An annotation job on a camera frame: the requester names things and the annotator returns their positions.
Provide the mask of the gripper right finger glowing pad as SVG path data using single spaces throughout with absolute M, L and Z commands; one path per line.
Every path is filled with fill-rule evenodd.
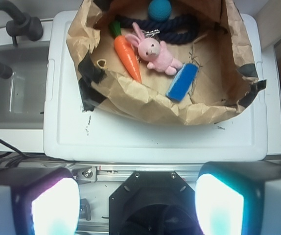
M 195 209 L 205 235 L 281 235 L 281 161 L 203 164 Z

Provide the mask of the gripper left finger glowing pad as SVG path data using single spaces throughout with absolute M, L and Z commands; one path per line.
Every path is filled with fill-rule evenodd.
M 0 168 L 0 235 L 73 235 L 79 212 L 70 170 Z

